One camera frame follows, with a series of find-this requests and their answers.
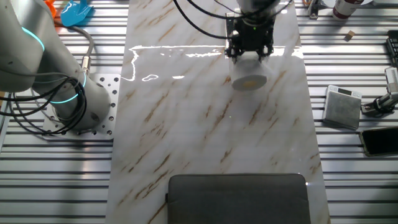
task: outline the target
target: black phone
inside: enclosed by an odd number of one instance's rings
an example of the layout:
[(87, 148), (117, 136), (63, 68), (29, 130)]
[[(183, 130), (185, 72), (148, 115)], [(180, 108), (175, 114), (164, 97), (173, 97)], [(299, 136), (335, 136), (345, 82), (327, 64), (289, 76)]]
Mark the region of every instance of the black phone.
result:
[(359, 136), (367, 156), (398, 154), (398, 127), (361, 131)]

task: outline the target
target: cable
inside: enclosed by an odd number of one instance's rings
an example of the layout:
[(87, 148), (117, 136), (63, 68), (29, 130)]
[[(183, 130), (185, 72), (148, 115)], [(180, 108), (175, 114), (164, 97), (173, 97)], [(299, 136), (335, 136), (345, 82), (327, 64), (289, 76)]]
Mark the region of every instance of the cable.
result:
[[(293, 0), (290, 0), (281, 10), (277, 11), (274, 15), (271, 15), (270, 17), (268, 17), (268, 19), (266, 20), (266, 22), (268, 22), (269, 19), (272, 19), (273, 17), (275, 17), (275, 16), (277, 16), (279, 13), (281, 13), (284, 9), (286, 9), (286, 8), (290, 5), (290, 3), (292, 3), (292, 1), (293, 1)], [(174, 2), (174, 4), (175, 4), (175, 7), (177, 7), (178, 11), (181, 13), (182, 17), (184, 17), (184, 19), (185, 19), (191, 26), (193, 26), (197, 31), (199, 31), (199, 32), (201, 32), (202, 34), (205, 34), (205, 35), (207, 35), (207, 36), (209, 36), (209, 37), (216, 38), (216, 39), (224, 39), (224, 40), (226, 40), (226, 39), (232, 39), (231, 37), (224, 37), (224, 36), (220, 36), (220, 35), (214, 35), (214, 34), (211, 34), (211, 33), (207, 32), (207, 31), (201, 29), (200, 27), (198, 27), (196, 24), (194, 24), (194, 23), (187, 17), (187, 15), (183, 12), (183, 10), (181, 9), (180, 5), (178, 4), (177, 0), (173, 0), (173, 2)], [(202, 12), (205, 11), (204, 9), (202, 9), (202, 8), (199, 7), (199, 6), (197, 6), (197, 9), (199, 9), (199, 10), (202, 11)], [(244, 17), (244, 16), (235, 17), (235, 19), (243, 18), (243, 17)]]
[(66, 28), (66, 29), (70, 29), (70, 30), (76, 31), (76, 32), (78, 32), (79, 34), (85, 36), (85, 37), (87, 38), (88, 42), (89, 42), (88, 50), (87, 50), (87, 53), (85, 54), (85, 56), (90, 56), (90, 55), (91, 55), (91, 53), (93, 52), (93, 48), (94, 48), (94, 40), (93, 40), (92, 36), (91, 36), (89, 33), (87, 33), (87, 31), (85, 31), (85, 30), (83, 30), (82, 28), (79, 28), (79, 27), (77, 27), (77, 26), (65, 27), (65, 26), (62, 24), (62, 22), (56, 21), (56, 20), (54, 20), (54, 23), (55, 23), (57, 26), (60, 26), (60, 27)]
[[(19, 76), (25, 76), (25, 77), (42, 77), (42, 76), (49, 76), (49, 75), (60, 75), (60, 76), (63, 76), (63, 78), (58, 79), (58, 80), (52, 80), (52, 81), (48, 81), (48, 82), (35, 82), (35, 83), (52, 83), (52, 82), (58, 82), (58, 81), (66, 80), (66, 79), (70, 78), (67, 74), (62, 73), (62, 72), (48, 72), (48, 73), (17, 73), (17, 72), (8, 72), (8, 71), (4, 71), (4, 70), (0, 70), (0, 72), (6, 72), (6, 73), (11, 73), (11, 74), (13, 74), (13, 75), (19, 75)], [(34, 97), (32, 97), (32, 98), (23, 97), (23, 98), (19, 98), (19, 99), (16, 99), (16, 98), (15, 98), (15, 99), (12, 99), (12, 98), (0, 97), (0, 100), (4, 100), (4, 101), (14, 101), (14, 102), (15, 102), (15, 101), (23, 102), (23, 101), (38, 100), (38, 99), (42, 99), (42, 98), (44, 98), (44, 97), (46, 97), (46, 96), (52, 94), (54, 90), (55, 90), (55, 88), (54, 88), (53, 90), (50, 90), (50, 91), (46, 92), (46, 93), (43, 93), (43, 94), (40, 95), (40, 96), (34, 96)]]
[[(73, 124), (74, 121), (71, 120), (71, 121), (70, 121), (69, 123), (67, 123), (64, 127), (60, 128), (60, 129), (58, 129), (58, 130), (56, 130), (56, 131), (46, 131), (46, 130), (44, 130), (44, 129), (38, 127), (38, 126), (36, 126), (33, 122), (29, 121), (25, 116), (23, 116), (23, 119), (24, 119), (26, 122), (28, 122), (32, 127), (34, 127), (35, 129), (37, 129), (37, 130), (40, 131), (40, 132), (38, 132), (38, 131), (33, 131), (33, 130), (27, 128), (26, 126), (24, 126), (24, 125), (16, 118), (16, 116), (14, 116), (15, 121), (16, 121), (22, 128), (24, 128), (26, 131), (28, 131), (28, 132), (30, 132), (30, 133), (32, 133), (32, 134), (53, 135), (53, 134), (64, 134), (64, 133), (66, 133), (67, 131), (73, 129), (73, 128), (81, 121), (81, 119), (83, 119), (83, 117), (84, 117), (84, 115), (85, 115), (85, 113), (86, 113), (86, 109), (87, 109), (87, 100), (86, 100), (84, 88), (83, 88), (83, 86), (82, 86), (80, 83), (78, 83), (76, 87), (79, 87), (79, 89), (76, 89), (76, 92), (77, 92), (77, 93), (80, 93), (80, 92), (81, 92), (81, 94), (79, 94), (79, 95), (81, 95), (81, 100), (80, 100), (81, 106), (80, 106), (80, 109), (77, 109), (77, 108), (79, 108), (78, 106), (76, 107), (75, 112), (74, 112), (76, 115), (75, 115), (74, 117), (76, 117), (76, 116), (82, 111), (82, 109), (83, 109), (83, 112), (82, 112), (81, 116), (79, 117), (79, 119), (78, 119), (74, 124)], [(21, 107), (19, 106), (19, 103), (18, 103), (18, 102), (16, 102), (16, 106), (17, 106), (18, 111), (19, 111), (20, 113), (22, 113)], [(11, 106), (10, 106), (10, 110), (11, 110), (11, 112), (12, 112), (13, 114), (15, 114), (14, 111), (12, 110), (12, 107), (11, 107)]]
[[(32, 96), (35, 97), (35, 92), (33, 91), (32, 88), (30, 88), (30, 92), (32, 93)], [(35, 101), (36, 106), (37, 106), (37, 107), (40, 107), (40, 103), (39, 103), (37, 100), (34, 100), (34, 101)], [(42, 112), (42, 113), (44, 114), (44, 116), (46, 116), (49, 120), (60, 123), (60, 121), (57, 121), (57, 120), (51, 118), (50, 115), (48, 115), (44, 110), (41, 110), (41, 112)]]
[[(230, 17), (221, 16), (221, 15), (217, 15), (217, 14), (208, 12), (208, 11), (204, 10), (203, 8), (201, 8), (200, 6), (198, 6), (197, 4), (195, 4), (192, 0), (187, 0), (187, 1), (193, 7), (195, 7), (199, 11), (201, 11), (201, 12), (203, 12), (203, 13), (209, 15), (209, 16), (212, 16), (212, 17), (215, 17), (215, 18), (219, 18), (219, 19), (231, 19)], [(268, 6), (264, 6), (264, 7), (260, 8), (260, 9), (256, 10), (255, 12), (249, 12), (249, 13), (243, 14), (243, 16), (235, 17), (235, 19), (244, 19), (244, 18), (248, 18), (248, 17), (251, 17), (251, 16), (255, 16), (255, 15), (261, 13), (262, 11), (266, 10), (268, 7), (269, 7), (269, 5)]]
[[(12, 114), (12, 113), (0, 112), (0, 115), (3, 115), (3, 116), (28, 116), (28, 115), (32, 115), (32, 114), (38, 112), (38, 111), (44, 109), (44, 108), (50, 103), (50, 101), (55, 97), (55, 95), (58, 93), (58, 91), (61, 89), (61, 87), (62, 87), (66, 82), (69, 82), (70, 80), (72, 80), (71, 77), (65, 79), (65, 81), (63, 81), (61, 84), (59, 84), (59, 85), (58, 85), (57, 87), (55, 87), (53, 90), (49, 91), (49, 92), (48, 92), (49, 94), (52, 93), (51, 96), (50, 96), (50, 98), (49, 98), (42, 106), (40, 106), (39, 108), (34, 109), (34, 110), (32, 110), (32, 111), (30, 111), (30, 112), (28, 112), (28, 113), (24, 113), (24, 114)], [(20, 101), (26, 101), (26, 100), (25, 100), (25, 99), (23, 99), (23, 100), (17, 100), (17, 99), (6, 98), (6, 101), (20, 102)]]
[(199, 31), (199, 32), (201, 32), (202, 34), (205, 34), (205, 35), (207, 35), (207, 36), (209, 36), (209, 37), (216, 38), (216, 39), (224, 39), (224, 40), (226, 40), (226, 39), (231, 39), (230, 37), (223, 37), (223, 36), (211, 34), (211, 33), (207, 32), (207, 31), (204, 31), (204, 30), (201, 29), (200, 27), (196, 26), (196, 25), (187, 17), (187, 15), (185, 15), (185, 13), (182, 11), (182, 9), (181, 9), (180, 5), (178, 4), (177, 0), (173, 0), (173, 2), (174, 2), (174, 4), (175, 4), (175, 7), (177, 7), (178, 11), (180, 11), (182, 17), (184, 17), (184, 19), (185, 19), (189, 24), (191, 24), (191, 26), (193, 26), (197, 31)]
[(217, 4), (219, 4), (220, 6), (223, 6), (224, 8), (228, 9), (229, 11), (233, 12), (233, 13), (237, 13), (239, 15), (243, 15), (243, 13), (241, 12), (235, 12), (234, 10), (232, 10), (231, 8), (229, 8), (228, 6), (224, 5), (223, 3), (219, 2), (218, 0), (214, 0), (215, 2), (217, 2)]

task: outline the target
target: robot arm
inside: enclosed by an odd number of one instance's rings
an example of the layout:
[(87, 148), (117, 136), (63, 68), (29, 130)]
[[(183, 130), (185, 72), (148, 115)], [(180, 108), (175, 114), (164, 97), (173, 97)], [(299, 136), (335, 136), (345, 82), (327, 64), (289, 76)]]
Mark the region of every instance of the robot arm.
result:
[(238, 0), (243, 14), (254, 13), (241, 18), (232, 13), (227, 21), (228, 40), (226, 55), (232, 58), (245, 52), (257, 52), (259, 60), (273, 53), (273, 34), (276, 6), (280, 0)]
[[(111, 105), (108, 92), (84, 73), (62, 43), (43, 0), (0, 0), (0, 27), (0, 91), (20, 92), (32, 87), (42, 95), (56, 89), (64, 79), (38, 73), (62, 73), (84, 88), (77, 91), (72, 83), (66, 83), (51, 99), (62, 123), (70, 124), (70, 118), (78, 118), (76, 113), (81, 113), (74, 129), (87, 130), (105, 119)], [(83, 92), (86, 109), (79, 110)]]

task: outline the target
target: white marble board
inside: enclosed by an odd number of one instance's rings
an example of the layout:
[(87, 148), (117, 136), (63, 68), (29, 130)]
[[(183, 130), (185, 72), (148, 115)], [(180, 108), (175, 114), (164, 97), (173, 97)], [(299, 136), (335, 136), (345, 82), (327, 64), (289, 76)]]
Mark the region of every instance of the white marble board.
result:
[[(225, 35), (222, 20), (179, 2), (200, 27)], [(130, 1), (107, 224), (167, 223), (171, 176), (220, 173), (300, 173), (312, 224), (330, 222), (294, 5), (277, 16), (261, 89), (232, 89), (224, 46), (170, 0)]]

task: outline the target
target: metal bracket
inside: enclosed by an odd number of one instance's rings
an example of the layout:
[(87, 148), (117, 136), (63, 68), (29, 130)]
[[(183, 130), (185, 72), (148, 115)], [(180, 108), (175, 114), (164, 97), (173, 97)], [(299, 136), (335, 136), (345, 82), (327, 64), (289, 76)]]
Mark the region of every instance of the metal bracket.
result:
[(321, 6), (322, 0), (312, 0), (308, 7), (308, 15), (310, 19), (318, 19), (318, 12)]
[[(68, 131), (64, 135), (58, 136), (43, 136), (45, 139), (51, 141), (56, 140), (112, 140), (114, 137), (114, 129), (116, 124), (116, 112), (118, 110), (118, 99), (119, 99), (119, 89), (121, 76), (118, 74), (90, 74), (90, 78), (96, 82), (100, 83), (104, 86), (104, 88), (108, 91), (109, 96), (111, 97), (111, 107), (106, 118), (97, 126), (95, 126), (91, 130), (87, 130), (79, 133), (78, 131)], [(57, 116), (53, 112), (53, 108), (51, 105), (47, 108), (47, 114), (57, 120)], [(56, 131), (59, 128), (62, 128), (63, 124), (50, 120), (48, 118), (44, 119), (43, 128), (45, 130)]]

